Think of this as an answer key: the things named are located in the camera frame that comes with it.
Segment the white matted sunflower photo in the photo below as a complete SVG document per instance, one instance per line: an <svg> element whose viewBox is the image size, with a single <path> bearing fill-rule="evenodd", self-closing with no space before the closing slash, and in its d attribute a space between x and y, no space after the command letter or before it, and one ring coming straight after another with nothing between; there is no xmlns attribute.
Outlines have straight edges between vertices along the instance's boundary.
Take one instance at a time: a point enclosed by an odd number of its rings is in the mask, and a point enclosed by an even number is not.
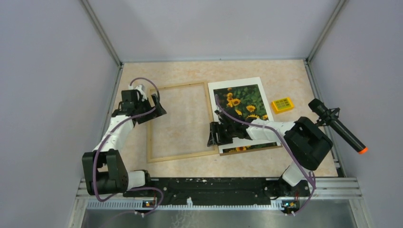
<svg viewBox="0 0 403 228"><path fill-rule="evenodd" d="M248 126L253 120L272 121L274 119L259 77L208 83L208 91L213 111L222 111L221 118L213 112L213 122L238 122ZM230 147L272 142L281 143L278 138L252 140L248 137L248 139L233 138L233 142L221 142L221 145L217 147L220 151Z"/></svg>

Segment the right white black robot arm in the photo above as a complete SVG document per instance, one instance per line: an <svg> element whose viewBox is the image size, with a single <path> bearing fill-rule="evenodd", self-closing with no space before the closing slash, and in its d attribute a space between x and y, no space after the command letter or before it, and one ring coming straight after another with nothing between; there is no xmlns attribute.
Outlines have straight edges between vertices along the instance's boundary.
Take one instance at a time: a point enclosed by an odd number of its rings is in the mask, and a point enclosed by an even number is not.
<svg viewBox="0 0 403 228"><path fill-rule="evenodd" d="M257 117L239 120L221 117L218 122L210 123L207 146L231 144L235 138L280 142L291 156L293 162L270 186L273 200L295 194L302 180L316 187L314 171L333 146L329 138L307 117L300 117L294 122L274 122Z"/></svg>

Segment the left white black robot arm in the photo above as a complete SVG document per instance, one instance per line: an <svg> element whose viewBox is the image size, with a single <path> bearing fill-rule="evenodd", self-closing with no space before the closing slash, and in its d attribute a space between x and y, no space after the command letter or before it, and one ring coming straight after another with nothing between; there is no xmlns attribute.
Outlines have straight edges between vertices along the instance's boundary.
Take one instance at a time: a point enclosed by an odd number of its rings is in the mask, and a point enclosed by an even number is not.
<svg viewBox="0 0 403 228"><path fill-rule="evenodd" d="M140 196L147 196L152 192L148 171L128 172L120 151L135 125L146 123L167 112L160 104L158 92L147 96L140 86L122 91L121 97L101 142L82 157L89 195L125 193L133 188Z"/></svg>

